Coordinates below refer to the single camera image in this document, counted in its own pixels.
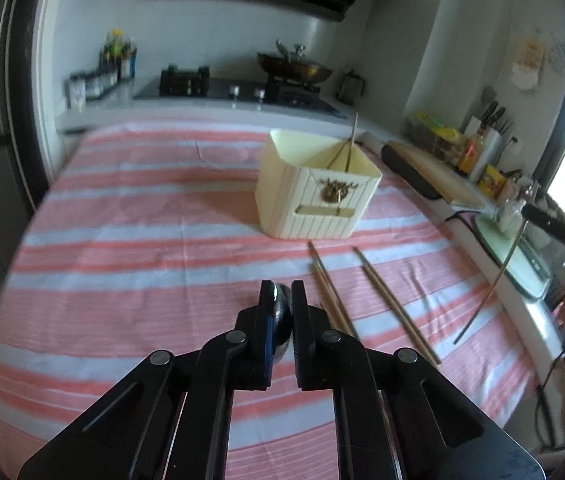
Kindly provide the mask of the steel spoon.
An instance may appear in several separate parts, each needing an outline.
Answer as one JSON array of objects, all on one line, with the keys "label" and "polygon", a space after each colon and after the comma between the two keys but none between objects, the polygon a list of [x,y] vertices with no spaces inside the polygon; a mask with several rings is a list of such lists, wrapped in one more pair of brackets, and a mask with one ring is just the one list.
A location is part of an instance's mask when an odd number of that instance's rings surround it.
[{"label": "steel spoon", "polygon": [[274,363],[278,363],[287,352],[293,330],[293,315],[290,304],[291,290],[282,283],[275,284],[274,302]]}]

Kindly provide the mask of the wooden chopstick long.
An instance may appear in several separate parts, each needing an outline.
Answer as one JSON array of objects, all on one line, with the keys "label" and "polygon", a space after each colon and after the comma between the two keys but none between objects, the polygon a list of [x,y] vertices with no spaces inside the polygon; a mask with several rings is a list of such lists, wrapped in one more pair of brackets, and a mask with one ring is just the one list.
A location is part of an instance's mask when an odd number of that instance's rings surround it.
[{"label": "wooden chopstick long", "polygon": [[503,260],[503,263],[501,264],[499,271],[496,274],[495,280],[493,281],[493,283],[491,283],[491,285],[489,285],[489,289],[487,290],[486,294],[482,298],[480,304],[477,306],[475,311],[472,313],[472,315],[468,319],[467,323],[465,323],[465,326],[463,326],[461,328],[461,331],[456,336],[456,338],[453,340],[453,344],[459,344],[459,342],[461,341],[463,336],[465,336],[465,333],[468,332],[469,328],[474,323],[477,316],[481,313],[483,308],[488,303],[488,300],[489,300],[489,298],[491,298],[491,295],[493,295],[493,293],[495,292],[495,289],[496,289],[499,281],[503,277],[503,274],[505,274],[507,267],[509,266],[509,262],[511,261],[511,259],[512,259],[514,253],[515,253],[515,250],[517,249],[517,245],[519,244],[520,238],[522,237],[522,235],[525,231],[526,225],[527,225],[527,221],[524,220],[523,226],[521,226],[521,228],[517,231],[517,234],[514,235],[513,242],[511,243],[511,246],[509,248],[509,252],[507,253],[505,260]]}]

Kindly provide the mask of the white teapot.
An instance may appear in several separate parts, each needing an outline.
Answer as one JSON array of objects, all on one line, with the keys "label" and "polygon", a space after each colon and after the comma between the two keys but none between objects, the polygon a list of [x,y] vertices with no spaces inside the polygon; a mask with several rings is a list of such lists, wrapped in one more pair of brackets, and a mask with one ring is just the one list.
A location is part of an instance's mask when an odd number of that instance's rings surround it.
[{"label": "white teapot", "polygon": [[525,198],[517,198],[516,200],[507,200],[503,206],[498,208],[496,226],[501,234],[506,237],[514,237],[517,234],[524,223],[522,209],[525,205]]}]

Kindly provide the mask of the white knife block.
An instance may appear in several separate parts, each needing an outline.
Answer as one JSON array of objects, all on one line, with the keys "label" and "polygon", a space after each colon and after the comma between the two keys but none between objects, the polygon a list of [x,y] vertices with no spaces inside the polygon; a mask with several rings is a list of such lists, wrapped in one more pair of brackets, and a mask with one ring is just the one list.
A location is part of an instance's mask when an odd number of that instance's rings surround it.
[{"label": "white knife block", "polygon": [[465,135],[470,138],[474,133],[482,131],[483,143],[480,156],[469,174],[470,182],[480,180],[486,166],[503,148],[503,139],[512,126],[513,119],[508,115],[506,107],[499,105],[497,101],[491,101],[479,116],[471,117],[465,127]]}]

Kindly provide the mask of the cream plastic utensil holder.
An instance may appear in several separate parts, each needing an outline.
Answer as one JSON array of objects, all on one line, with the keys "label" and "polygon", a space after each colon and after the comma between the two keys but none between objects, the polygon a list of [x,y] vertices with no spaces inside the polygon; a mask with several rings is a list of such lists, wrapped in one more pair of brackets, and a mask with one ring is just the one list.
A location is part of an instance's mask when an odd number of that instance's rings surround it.
[{"label": "cream plastic utensil holder", "polygon": [[281,240],[342,240],[354,232],[382,172],[354,144],[332,169],[345,140],[284,129],[269,132],[261,158],[255,203],[262,231]]}]

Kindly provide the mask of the oil bottle orange label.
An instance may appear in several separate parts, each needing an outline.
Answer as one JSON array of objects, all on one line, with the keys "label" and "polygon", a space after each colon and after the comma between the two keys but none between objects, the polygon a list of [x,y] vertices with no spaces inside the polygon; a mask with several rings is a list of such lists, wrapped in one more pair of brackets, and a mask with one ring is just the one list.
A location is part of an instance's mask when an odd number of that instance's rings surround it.
[{"label": "oil bottle orange label", "polygon": [[487,127],[485,124],[480,125],[479,129],[470,136],[467,144],[465,144],[465,149],[459,157],[455,168],[457,174],[460,174],[461,177],[468,178],[476,165],[483,151],[486,130]]}]

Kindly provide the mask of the pink white striped cloth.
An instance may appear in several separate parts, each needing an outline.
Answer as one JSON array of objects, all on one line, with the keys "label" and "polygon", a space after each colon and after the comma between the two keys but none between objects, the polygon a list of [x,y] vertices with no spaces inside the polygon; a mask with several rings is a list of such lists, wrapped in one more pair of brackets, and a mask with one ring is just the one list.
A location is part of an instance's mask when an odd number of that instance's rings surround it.
[{"label": "pink white striped cloth", "polygon": [[[267,136],[249,127],[133,125],[90,133],[47,194],[0,300],[0,466],[22,465],[154,350],[230,330],[261,282],[301,280],[322,304],[311,245],[275,240],[254,190]],[[445,223],[393,172],[351,237],[314,245],[355,330],[408,339],[360,267],[367,258],[442,359],[504,424],[536,386],[529,352]]]}]

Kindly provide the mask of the wooden cutting board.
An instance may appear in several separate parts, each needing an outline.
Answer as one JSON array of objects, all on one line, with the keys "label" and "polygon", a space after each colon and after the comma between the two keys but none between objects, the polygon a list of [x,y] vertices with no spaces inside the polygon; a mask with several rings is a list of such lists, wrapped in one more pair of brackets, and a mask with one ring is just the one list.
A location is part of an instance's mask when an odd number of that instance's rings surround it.
[{"label": "wooden cutting board", "polygon": [[381,158],[389,169],[428,200],[445,200],[450,206],[465,209],[485,207],[465,179],[420,148],[391,141],[381,148]]}]

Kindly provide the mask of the black french press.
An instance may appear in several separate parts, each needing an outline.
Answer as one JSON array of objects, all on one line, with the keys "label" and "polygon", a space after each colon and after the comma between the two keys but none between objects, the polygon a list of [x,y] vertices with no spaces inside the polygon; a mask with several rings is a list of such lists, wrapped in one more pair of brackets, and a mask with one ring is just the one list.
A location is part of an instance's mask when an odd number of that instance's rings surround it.
[{"label": "black french press", "polygon": [[349,70],[342,76],[337,92],[335,92],[335,98],[343,104],[354,106],[365,90],[366,80],[354,70]]}]

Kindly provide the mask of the black gas cooktop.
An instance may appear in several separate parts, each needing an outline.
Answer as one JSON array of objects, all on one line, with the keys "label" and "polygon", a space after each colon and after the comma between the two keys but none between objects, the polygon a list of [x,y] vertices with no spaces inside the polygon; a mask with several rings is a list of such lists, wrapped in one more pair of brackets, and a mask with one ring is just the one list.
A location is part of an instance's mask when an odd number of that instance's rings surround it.
[{"label": "black gas cooktop", "polygon": [[216,78],[211,76],[209,66],[202,66],[197,70],[179,70],[176,65],[170,65],[162,70],[159,78],[153,79],[136,92],[134,98],[254,103],[304,110],[337,119],[346,118],[344,113],[319,96],[316,84],[301,84],[273,76],[268,76],[265,81]]}]

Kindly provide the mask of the wok with glass lid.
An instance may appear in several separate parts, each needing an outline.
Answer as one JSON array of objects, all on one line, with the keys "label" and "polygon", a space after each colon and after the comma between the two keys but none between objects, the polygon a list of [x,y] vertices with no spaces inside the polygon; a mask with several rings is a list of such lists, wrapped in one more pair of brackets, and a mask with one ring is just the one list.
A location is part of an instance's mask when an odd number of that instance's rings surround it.
[{"label": "wok with glass lid", "polygon": [[264,72],[273,78],[294,81],[299,84],[323,84],[333,70],[305,56],[303,44],[295,44],[289,50],[280,40],[276,41],[277,54],[260,52],[256,61]]}]

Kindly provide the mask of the sauce bottles group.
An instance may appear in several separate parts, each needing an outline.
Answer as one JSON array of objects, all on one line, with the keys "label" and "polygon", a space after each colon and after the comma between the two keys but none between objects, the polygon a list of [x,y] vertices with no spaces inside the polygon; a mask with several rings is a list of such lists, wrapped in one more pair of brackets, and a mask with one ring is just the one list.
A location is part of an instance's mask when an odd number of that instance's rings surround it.
[{"label": "sauce bottles group", "polygon": [[121,29],[108,33],[100,50],[99,68],[110,78],[110,86],[133,80],[136,76],[137,44],[133,37],[126,37]]}]

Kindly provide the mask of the wall hanging decoration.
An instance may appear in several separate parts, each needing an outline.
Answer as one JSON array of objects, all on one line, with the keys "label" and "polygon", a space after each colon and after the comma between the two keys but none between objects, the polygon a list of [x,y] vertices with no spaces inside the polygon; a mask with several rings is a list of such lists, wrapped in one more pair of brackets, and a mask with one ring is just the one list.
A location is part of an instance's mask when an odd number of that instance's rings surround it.
[{"label": "wall hanging decoration", "polygon": [[511,67],[510,80],[515,88],[530,92],[539,87],[545,55],[546,43],[540,35],[527,36],[521,40]]}]

